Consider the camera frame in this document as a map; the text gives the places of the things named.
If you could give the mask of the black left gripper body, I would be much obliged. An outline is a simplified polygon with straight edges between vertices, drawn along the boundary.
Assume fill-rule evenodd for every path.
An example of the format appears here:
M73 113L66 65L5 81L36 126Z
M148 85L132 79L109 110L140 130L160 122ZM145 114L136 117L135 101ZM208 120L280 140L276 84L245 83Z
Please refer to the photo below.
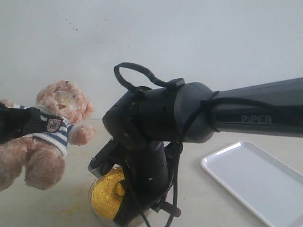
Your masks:
M0 142L4 143L24 135L26 111L0 104Z

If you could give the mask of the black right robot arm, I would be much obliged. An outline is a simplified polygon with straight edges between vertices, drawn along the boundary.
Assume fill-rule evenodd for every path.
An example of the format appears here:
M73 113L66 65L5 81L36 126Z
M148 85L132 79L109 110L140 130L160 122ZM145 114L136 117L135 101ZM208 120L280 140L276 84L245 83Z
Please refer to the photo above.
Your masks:
M107 167L118 164L126 194L113 221L126 227L147 210L165 210L167 226L180 215L179 160L185 143L204 143L216 132L303 135L303 80L227 91L183 81L171 87L129 89L103 116L112 136Z

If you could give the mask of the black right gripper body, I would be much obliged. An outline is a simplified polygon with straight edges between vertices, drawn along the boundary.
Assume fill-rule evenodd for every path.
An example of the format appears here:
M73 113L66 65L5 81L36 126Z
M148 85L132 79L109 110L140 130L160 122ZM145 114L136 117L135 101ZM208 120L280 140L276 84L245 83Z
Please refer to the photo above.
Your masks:
M169 181L164 143L152 141L141 150L128 151L126 166L130 188L123 199L124 210L128 213L139 212L131 196L131 189L142 210L155 208L161 201Z

